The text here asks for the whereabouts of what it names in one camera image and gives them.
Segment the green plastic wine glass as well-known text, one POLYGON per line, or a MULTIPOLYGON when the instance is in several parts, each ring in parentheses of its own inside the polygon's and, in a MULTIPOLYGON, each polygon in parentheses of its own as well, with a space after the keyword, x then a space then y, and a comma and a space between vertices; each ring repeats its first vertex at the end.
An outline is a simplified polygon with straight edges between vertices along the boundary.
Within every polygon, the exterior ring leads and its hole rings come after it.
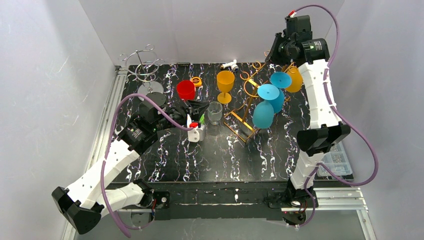
POLYGON ((204 125, 205 124, 205 114, 203 113, 199 119, 199 122, 204 125))

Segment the blue wine glass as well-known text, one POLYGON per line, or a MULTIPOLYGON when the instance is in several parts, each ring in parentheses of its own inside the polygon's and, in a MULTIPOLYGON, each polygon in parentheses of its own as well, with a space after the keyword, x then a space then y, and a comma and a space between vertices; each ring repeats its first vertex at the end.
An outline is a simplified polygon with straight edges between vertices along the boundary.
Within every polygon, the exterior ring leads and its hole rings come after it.
POLYGON ((270 82, 273 86, 278 89, 278 97, 270 100, 270 104, 273 106, 274 113, 279 113, 285 102, 285 94, 283 89, 289 87, 292 84, 292 78, 285 72, 275 72, 270 76, 270 82))

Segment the gold wire glass rack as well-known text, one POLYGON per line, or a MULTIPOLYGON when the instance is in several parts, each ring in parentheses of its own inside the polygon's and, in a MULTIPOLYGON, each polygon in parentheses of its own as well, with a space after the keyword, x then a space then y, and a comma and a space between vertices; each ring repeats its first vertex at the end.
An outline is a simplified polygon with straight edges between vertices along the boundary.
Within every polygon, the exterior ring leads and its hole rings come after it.
POLYGON ((255 61, 251 64, 254 72, 241 71, 239 73, 239 77, 242 80, 242 89, 247 97, 240 106, 224 114, 223 124, 245 145, 260 131, 259 128, 253 125, 252 121, 248 120, 253 115, 251 107, 254 101, 259 98, 258 89, 263 85, 256 82, 254 77, 269 64, 269 62, 255 61))

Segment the teal wine glass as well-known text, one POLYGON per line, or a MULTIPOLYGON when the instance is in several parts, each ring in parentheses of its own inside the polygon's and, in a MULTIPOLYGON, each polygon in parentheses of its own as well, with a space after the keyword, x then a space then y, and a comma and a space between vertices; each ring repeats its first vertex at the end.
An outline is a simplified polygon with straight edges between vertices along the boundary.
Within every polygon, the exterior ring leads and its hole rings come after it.
POLYGON ((257 89, 257 95, 262 99, 254 109, 252 121, 259 129, 269 128, 274 119, 274 107, 271 104, 279 95, 279 89, 273 84, 263 84, 257 89))

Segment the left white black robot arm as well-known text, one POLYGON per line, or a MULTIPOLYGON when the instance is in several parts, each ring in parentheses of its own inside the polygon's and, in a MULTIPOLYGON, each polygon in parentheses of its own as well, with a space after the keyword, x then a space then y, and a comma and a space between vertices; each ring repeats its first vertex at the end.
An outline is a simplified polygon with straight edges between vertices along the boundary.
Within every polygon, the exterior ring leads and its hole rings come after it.
POLYGON ((207 102, 183 99, 180 104, 169 107, 167 97, 159 92, 134 93, 130 97, 140 100, 138 110, 120 132, 115 131, 117 120, 112 119, 104 157, 75 182, 67 187, 59 186, 51 194, 59 212, 81 235, 111 215, 118 228, 129 236, 130 226, 122 222, 119 210, 139 206, 149 210, 154 219, 157 210, 169 208, 170 193, 156 190, 142 179, 108 189, 126 167, 158 141, 159 131, 176 127, 186 132, 194 143, 204 139, 201 117, 209 107, 207 102))

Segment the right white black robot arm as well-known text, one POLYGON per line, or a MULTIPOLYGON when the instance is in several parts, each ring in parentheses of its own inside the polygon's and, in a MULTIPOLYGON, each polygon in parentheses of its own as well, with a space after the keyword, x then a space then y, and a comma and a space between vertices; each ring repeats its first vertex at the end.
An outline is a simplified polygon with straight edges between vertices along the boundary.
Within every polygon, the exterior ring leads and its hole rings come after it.
POLYGON ((334 110, 326 40, 313 38, 309 15, 289 15, 285 23, 283 32, 275 34, 265 60, 280 66, 295 64, 303 80, 310 123, 309 129, 297 133, 300 153, 290 182, 293 189, 305 190, 313 186, 313 177, 324 154, 350 134, 351 128, 334 110))

